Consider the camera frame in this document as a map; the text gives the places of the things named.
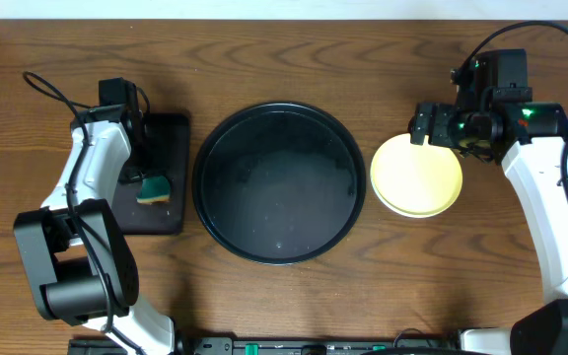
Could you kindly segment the yellow plate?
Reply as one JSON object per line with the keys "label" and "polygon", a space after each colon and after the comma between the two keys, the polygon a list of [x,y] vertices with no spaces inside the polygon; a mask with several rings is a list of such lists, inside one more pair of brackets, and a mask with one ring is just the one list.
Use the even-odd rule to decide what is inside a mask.
{"label": "yellow plate", "polygon": [[462,167],[451,149],[411,144],[410,135],[405,133],[389,139],[376,151],[370,180],[395,207],[425,212],[458,199]]}

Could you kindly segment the green yellow sponge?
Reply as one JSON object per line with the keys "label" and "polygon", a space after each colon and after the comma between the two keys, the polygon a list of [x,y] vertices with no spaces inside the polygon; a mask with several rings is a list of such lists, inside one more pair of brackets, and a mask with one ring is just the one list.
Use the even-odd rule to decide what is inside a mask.
{"label": "green yellow sponge", "polygon": [[171,193],[171,184],[165,176],[144,177],[136,201],[139,204],[166,203]]}

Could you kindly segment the light green plate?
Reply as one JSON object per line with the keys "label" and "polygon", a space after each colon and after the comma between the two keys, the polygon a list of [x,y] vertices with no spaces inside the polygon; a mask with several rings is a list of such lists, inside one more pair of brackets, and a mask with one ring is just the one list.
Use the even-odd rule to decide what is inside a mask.
{"label": "light green plate", "polygon": [[412,219],[424,219],[424,218],[430,218],[430,217],[434,217],[436,215],[439,215],[443,212],[445,212],[446,210],[448,210],[449,208],[451,208],[453,206],[453,204],[456,202],[457,199],[450,201],[449,203],[443,205],[441,208],[439,209],[435,209],[432,211],[425,211],[425,212],[412,212],[412,211],[408,211],[408,210],[403,210],[403,209],[399,209],[397,207],[395,207],[394,205],[392,205],[391,203],[389,203],[388,200],[386,200],[380,193],[380,191],[377,189],[377,187],[372,183],[372,189],[375,193],[375,195],[378,197],[378,199],[392,212],[407,217],[407,218],[412,218]]}

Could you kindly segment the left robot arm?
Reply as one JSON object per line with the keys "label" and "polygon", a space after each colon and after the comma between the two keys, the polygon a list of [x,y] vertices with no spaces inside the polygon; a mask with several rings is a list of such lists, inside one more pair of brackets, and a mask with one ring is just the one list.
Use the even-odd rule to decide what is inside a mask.
{"label": "left robot arm", "polygon": [[140,295],[135,258],[111,209],[124,165],[145,149],[149,99],[114,78],[100,81],[98,105],[87,106],[34,72],[23,78],[73,114],[58,183],[13,225],[37,312],[99,331],[129,354],[178,354],[175,323]]}

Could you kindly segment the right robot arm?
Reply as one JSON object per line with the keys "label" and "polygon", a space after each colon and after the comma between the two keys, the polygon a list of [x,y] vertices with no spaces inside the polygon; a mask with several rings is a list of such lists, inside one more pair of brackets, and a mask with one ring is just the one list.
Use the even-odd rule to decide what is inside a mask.
{"label": "right robot arm", "polygon": [[453,81],[453,104],[417,105],[411,141],[502,167],[531,231],[545,302],[514,324],[509,351],[568,354],[568,118],[562,105],[533,100],[522,49],[479,53]]}

